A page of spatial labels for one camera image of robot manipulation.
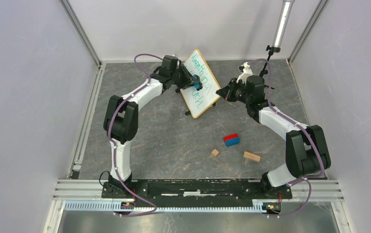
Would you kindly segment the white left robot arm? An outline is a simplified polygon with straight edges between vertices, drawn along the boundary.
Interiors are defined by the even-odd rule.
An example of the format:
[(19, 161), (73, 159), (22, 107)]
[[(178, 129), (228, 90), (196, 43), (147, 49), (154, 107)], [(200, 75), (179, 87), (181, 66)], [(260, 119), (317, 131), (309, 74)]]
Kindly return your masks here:
[(199, 91), (203, 88), (200, 77), (191, 74), (175, 56), (161, 58), (161, 65), (153, 72), (146, 71), (138, 62), (135, 65), (145, 73), (145, 82), (123, 96), (113, 95), (103, 122), (112, 151), (110, 181), (115, 182), (113, 191), (121, 198), (132, 192), (132, 184), (128, 182), (132, 175), (130, 147), (138, 131), (139, 111), (173, 85), (177, 90), (194, 87)]

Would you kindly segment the small wood-framed whiteboard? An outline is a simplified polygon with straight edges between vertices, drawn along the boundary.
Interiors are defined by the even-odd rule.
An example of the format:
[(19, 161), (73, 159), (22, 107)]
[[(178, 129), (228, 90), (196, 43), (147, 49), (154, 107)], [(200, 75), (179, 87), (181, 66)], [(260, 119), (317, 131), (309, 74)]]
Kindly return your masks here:
[(202, 83), (201, 90), (191, 87), (180, 91), (190, 115), (198, 118), (220, 98), (216, 91), (221, 89), (221, 86), (199, 49), (194, 49), (183, 64), (192, 75), (199, 76)]

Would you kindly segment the blue whiteboard eraser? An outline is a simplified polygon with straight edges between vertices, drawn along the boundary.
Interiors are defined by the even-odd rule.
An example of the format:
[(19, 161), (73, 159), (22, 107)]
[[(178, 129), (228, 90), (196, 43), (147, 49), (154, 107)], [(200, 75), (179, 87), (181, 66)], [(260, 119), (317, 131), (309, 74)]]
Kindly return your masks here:
[(193, 75), (192, 84), (197, 91), (200, 91), (202, 89), (202, 83), (198, 75)]

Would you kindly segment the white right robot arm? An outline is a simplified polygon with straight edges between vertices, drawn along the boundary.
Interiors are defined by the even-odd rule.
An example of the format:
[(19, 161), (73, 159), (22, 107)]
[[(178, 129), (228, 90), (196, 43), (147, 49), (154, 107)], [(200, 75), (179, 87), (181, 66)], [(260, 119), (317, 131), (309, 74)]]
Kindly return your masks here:
[(216, 94), (225, 101), (245, 104), (251, 118), (285, 141), (285, 163), (261, 178), (261, 194), (273, 198), (284, 185), (323, 177), (331, 166), (331, 158), (322, 127), (302, 124), (282, 113), (266, 99), (265, 87), (264, 79), (259, 76), (249, 76), (245, 83), (233, 78)]

